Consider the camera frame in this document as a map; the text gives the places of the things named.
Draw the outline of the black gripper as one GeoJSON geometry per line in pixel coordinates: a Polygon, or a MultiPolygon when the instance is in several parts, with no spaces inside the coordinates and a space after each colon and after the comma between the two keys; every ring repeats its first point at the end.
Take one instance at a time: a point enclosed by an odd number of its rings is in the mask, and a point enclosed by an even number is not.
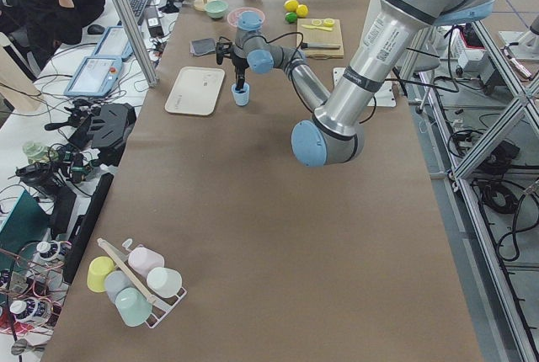
{"type": "Polygon", "coordinates": [[[234,91],[240,93],[244,92],[245,71],[248,69],[248,62],[244,57],[240,57],[235,49],[232,49],[230,58],[235,71],[236,82],[234,84],[234,91]]]}

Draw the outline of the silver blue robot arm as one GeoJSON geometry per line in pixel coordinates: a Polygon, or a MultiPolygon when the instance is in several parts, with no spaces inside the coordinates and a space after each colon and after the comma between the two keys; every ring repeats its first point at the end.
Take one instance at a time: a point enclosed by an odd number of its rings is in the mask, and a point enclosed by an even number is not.
{"type": "Polygon", "coordinates": [[[360,114],[420,30],[484,19],[495,0],[379,1],[378,15],[332,91],[319,81],[300,49],[266,40],[261,19],[253,11],[241,15],[232,43],[217,46],[218,57],[229,55],[235,66],[232,91],[238,105],[248,102],[249,90],[243,85],[246,69],[258,74],[281,69],[286,74],[312,113],[291,133],[294,155],[308,167],[345,163],[360,154],[364,146],[360,114]]]}

